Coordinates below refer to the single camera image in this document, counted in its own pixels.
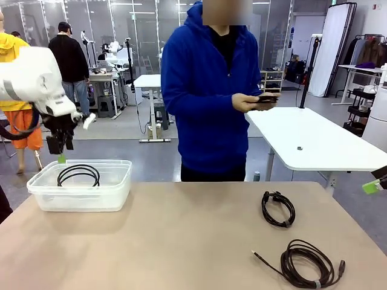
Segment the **white wall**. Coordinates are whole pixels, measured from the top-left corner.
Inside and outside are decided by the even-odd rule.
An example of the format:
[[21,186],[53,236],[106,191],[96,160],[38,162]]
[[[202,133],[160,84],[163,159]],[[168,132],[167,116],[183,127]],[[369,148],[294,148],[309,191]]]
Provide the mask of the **white wall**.
[[[362,34],[375,33],[387,36],[387,0],[355,0],[353,2],[356,2],[357,9],[365,14]],[[374,4],[381,5],[381,9],[372,10]]]

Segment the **ceiling light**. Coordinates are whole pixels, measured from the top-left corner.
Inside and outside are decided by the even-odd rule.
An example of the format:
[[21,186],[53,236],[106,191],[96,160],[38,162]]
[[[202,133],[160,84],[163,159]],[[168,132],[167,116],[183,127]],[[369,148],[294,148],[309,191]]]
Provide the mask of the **ceiling light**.
[[134,3],[134,4],[131,4],[131,3],[111,3],[111,5],[142,5],[142,3]]
[[130,14],[155,14],[154,12],[129,12]]

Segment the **jacket on hanger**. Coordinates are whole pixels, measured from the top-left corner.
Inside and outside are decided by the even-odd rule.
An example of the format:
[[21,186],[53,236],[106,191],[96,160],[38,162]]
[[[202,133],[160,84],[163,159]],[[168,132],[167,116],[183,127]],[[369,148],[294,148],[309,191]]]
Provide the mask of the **jacket on hanger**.
[[350,46],[348,47],[348,51],[346,52],[343,65],[350,65],[353,52],[355,50],[356,42],[359,40],[359,38],[355,38],[351,41]]
[[366,41],[356,64],[361,65],[366,62],[373,62],[376,67],[380,68],[384,58],[384,53],[379,44],[380,41],[376,38]]
[[359,39],[356,42],[350,65],[355,65],[357,63],[357,59],[359,58],[359,55],[362,52],[365,43],[366,43],[365,39]]

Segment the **white table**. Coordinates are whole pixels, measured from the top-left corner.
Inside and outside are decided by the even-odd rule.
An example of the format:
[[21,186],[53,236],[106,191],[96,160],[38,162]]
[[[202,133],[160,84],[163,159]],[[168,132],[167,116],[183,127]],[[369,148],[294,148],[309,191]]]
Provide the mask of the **white table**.
[[161,89],[161,75],[159,75],[159,74],[143,74],[138,79],[136,79],[133,84],[136,88],[148,88],[148,89],[150,89],[149,90],[149,100],[151,101],[152,139],[142,139],[142,140],[140,140],[140,142],[141,143],[171,142],[171,139],[157,139],[153,89],[160,91],[160,89]]
[[107,72],[106,74],[95,74],[93,72],[90,73],[89,80],[94,83],[110,83],[111,89],[113,93],[113,103],[114,103],[114,113],[115,115],[112,117],[112,120],[115,120],[122,112],[119,112],[117,109],[117,97],[115,95],[114,89],[114,80],[117,79],[117,71]]
[[326,189],[332,194],[339,172],[370,172],[387,165],[387,153],[311,109],[273,108],[248,116],[270,145],[266,181],[275,153],[289,169],[328,172]]
[[[365,76],[371,77],[370,84],[374,84],[376,81],[376,78],[380,77],[382,75],[382,72],[383,72],[381,68],[356,68],[355,65],[339,65],[339,68],[347,69],[348,70],[348,77],[346,78],[344,93],[343,93],[343,97],[341,98],[341,102],[340,103],[332,103],[332,105],[351,105],[352,104],[352,103],[345,103],[345,97],[346,97],[346,92],[348,91],[350,84],[353,82],[353,77],[355,76],[355,74],[360,74],[360,75],[365,75]],[[372,75],[362,74],[359,71],[369,72],[369,73],[373,73],[373,74]]]

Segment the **cable tie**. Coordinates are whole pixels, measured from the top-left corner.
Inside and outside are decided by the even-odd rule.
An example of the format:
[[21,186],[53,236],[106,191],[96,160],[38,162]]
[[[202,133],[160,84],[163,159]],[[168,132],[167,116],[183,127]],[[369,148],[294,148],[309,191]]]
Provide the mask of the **cable tie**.
[[320,280],[316,280],[314,281],[315,284],[316,284],[316,289],[321,289],[321,283],[320,283]]

